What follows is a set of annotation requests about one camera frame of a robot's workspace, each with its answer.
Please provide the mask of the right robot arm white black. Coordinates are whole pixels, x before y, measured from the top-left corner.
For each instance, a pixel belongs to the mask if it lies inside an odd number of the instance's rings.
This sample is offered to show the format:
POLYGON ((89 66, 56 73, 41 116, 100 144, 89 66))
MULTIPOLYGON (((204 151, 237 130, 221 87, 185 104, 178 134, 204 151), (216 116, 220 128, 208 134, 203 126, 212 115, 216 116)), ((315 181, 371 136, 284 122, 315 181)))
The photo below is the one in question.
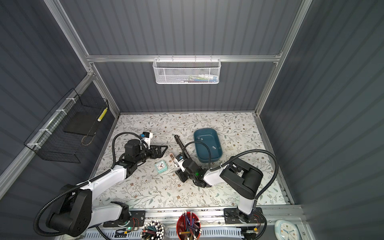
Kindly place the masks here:
POLYGON ((179 166, 176 173, 182 182, 190 179, 200 188, 209 188, 226 183, 240 195, 239 204, 236 208, 225 208, 223 210, 226 224, 260 224, 266 222, 262 211, 257 210, 256 203, 278 176, 279 164, 274 154, 262 149, 247 150, 230 157, 227 162, 219 167, 203 169, 190 157, 186 148, 191 144, 198 144, 208 149, 208 145, 196 141, 189 142, 186 145, 183 145, 179 140, 177 142, 182 151, 176 157, 179 166), (274 174, 261 190, 259 190, 259 186, 264 176, 263 172, 241 159, 241 157, 251 153, 268 155, 274 161, 274 174))

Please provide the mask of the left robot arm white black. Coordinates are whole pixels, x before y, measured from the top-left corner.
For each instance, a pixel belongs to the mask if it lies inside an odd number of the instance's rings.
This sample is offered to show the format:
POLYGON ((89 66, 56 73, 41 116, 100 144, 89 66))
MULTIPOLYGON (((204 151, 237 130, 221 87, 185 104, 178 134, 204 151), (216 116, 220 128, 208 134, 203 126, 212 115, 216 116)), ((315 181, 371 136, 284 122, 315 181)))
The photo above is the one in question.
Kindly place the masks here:
POLYGON ((120 226, 130 222, 140 223, 133 220, 127 204, 112 201, 108 205, 95 207, 93 201, 110 187, 129 178, 148 159, 161 159, 168 146, 152 145, 152 133, 132 133, 134 139, 126 143, 125 153, 118 158, 115 143, 120 136, 117 134, 112 141, 112 166, 85 182, 62 187, 60 193, 38 211, 33 221, 36 234, 43 237, 78 237, 88 228, 99 229, 105 222, 120 226))

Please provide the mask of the small mint alarm clock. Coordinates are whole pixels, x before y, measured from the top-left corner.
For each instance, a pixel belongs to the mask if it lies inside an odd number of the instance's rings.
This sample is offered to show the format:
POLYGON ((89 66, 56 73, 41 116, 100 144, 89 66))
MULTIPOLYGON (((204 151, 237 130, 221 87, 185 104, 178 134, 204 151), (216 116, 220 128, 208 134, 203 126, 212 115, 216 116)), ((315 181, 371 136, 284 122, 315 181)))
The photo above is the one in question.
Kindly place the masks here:
POLYGON ((167 163, 164 160, 161 160, 155 163, 155 169, 157 170, 158 174, 164 173, 168 170, 167 163))

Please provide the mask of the teal plastic tray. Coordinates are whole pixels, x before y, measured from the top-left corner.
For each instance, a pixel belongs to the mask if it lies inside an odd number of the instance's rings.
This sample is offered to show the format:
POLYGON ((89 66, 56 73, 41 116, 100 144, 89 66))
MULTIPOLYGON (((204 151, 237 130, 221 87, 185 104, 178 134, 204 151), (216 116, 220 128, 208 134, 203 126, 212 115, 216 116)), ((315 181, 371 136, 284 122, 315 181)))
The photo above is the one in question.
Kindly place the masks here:
MULTIPOLYGON (((211 163, 217 162, 223 155, 223 150, 216 130, 212 128, 198 129, 194 132, 194 141, 205 144, 211 152, 211 163)), ((195 144, 197 158, 201 163, 209 162, 209 152, 201 144, 195 144)))

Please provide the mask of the red pencil cup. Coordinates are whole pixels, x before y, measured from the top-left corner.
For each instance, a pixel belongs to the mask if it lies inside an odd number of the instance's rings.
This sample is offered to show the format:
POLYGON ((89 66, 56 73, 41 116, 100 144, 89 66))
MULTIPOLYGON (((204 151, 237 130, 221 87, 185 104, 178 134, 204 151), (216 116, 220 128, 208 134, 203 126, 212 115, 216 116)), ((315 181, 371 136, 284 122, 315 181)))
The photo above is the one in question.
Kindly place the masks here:
POLYGON ((180 240, 198 240, 202 233, 201 221, 195 213, 185 211, 177 221, 176 232, 180 240))

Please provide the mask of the black pen holder cup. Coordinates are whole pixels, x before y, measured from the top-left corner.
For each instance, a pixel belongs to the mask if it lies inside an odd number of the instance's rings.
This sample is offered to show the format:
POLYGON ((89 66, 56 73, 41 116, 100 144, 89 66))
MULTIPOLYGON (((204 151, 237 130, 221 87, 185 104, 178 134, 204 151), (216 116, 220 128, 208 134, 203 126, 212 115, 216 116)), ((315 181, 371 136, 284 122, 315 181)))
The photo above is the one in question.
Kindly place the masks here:
POLYGON ((165 240, 166 227, 159 221, 150 221, 144 224, 140 237, 141 240, 165 240))

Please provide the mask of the pale blue round clock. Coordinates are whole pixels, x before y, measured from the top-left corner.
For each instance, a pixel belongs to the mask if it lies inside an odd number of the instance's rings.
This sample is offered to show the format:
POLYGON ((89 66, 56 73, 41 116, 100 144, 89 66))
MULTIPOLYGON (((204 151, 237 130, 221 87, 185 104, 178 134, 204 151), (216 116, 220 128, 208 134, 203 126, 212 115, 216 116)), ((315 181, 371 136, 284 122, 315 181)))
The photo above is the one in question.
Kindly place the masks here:
POLYGON ((275 222, 275 236, 277 240, 300 240, 301 235, 298 227, 285 220, 275 222))

